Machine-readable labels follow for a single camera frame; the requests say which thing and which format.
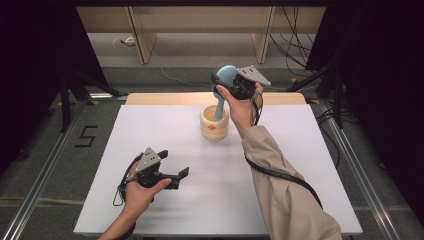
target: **white tabletop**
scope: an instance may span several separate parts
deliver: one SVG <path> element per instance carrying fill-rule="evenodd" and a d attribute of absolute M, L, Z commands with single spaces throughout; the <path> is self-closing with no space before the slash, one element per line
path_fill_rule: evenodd
<path fill-rule="evenodd" d="M 143 236 L 267 235 L 241 139 L 230 121 L 219 141 L 200 134 L 205 106 L 122 106 L 74 232 L 100 235 L 122 207 L 112 205 L 130 162 L 147 147 L 168 150 L 160 171 L 178 174 L 190 167 L 178 190 L 163 190 L 138 219 Z M 266 126 L 285 157 L 318 193 L 324 210 L 343 234 L 362 229 L 334 167 L 309 105 L 268 105 Z"/>

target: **hand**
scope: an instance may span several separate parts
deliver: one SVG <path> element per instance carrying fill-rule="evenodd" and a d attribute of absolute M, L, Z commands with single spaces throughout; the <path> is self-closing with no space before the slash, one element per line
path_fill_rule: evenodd
<path fill-rule="evenodd" d="M 260 94 L 263 93 L 264 89 L 259 83 L 256 83 L 255 87 L 256 91 Z M 240 137 L 243 138 L 247 131 L 252 127 L 251 118 L 256 117 L 256 111 L 252 107 L 250 99 L 238 100 L 234 98 L 225 87 L 218 85 L 216 88 L 219 94 L 221 94 L 221 96 L 228 102 L 228 105 L 230 105 L 231 120 L 233 120 Z M 256 104 L 259 108 L 262 107 L 261 97 L 256 99 Z"/>
<path fill-rule="evenodd" d="M 137 164 L 138 162 L 135 162 L 131 167 L 129 175 L 135 174 Z M 127 183 L 124 208 L 100 239 L 115 239 L 124 235 L 146 211 L 153 197 L 170 183 L 169 178 L 161 180 L 151 188 L 144 188 L 137 181 Z"/>

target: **blue pestle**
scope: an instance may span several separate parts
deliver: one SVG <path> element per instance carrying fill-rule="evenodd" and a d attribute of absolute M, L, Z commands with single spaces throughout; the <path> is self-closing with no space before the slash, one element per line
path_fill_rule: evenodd
<path fill-rule="evenodd" d="M 233 79 L 237 75 L 237 68 L 234 67 L 233 65 L 227 65 L 219 69 L 216 75 L 219 77 L 220 81 L 232 86 Z M 222 111 L 224 110 L 225 100 L 218 93 L 214 92 L 213 95 L 218 99 L 215 115 L 213 117 L 213 120 L 216 122 L 222 119 Z"/>

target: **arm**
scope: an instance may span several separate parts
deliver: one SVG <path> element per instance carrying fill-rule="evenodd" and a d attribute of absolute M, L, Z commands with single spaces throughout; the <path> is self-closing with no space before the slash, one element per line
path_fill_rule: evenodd
<path fill-rule="evenodd" d="M 262 87 L 256 87 L 262 93 Z M 242 138 L 246 158 L 261 167 L 303 179 L 265 127 L 250 125 L 250 101 L 234 99 L 223 87 L 218 87 L 218 91 L 230 105 L 231 119 Z M 321 209 L 306 188 L 254 169 L 252 177 L 271 239 L 341 239 L 337 221 Z"/>
<path fill-rule="evenodd" d="M 134 163 L 131 168 L 130 175 L 134 175 L 137 163 Z M 124 208 L 115 221 L 100 236 L 100 239 L 116 239 L 127 233 L 140 215 L 149 207 L 153 197 L 170 183 L 171 179 L 169 178 L 161 180 L 151 188 L 144 188 L 137 181 L 127 183 Z"/>

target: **beige sleeve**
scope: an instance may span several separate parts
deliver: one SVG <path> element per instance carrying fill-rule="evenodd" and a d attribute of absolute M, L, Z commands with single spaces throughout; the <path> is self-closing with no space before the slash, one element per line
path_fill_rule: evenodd
<path fill-rule="evenodd" d="M 249 129 L 242 141 L 246 158 L 256 165 L 303 177 L 284 158 L 263 126 Z M 259 206 L 272 240 L 341 239 L 340 226 L 304 187 L 252 169 Z"/>

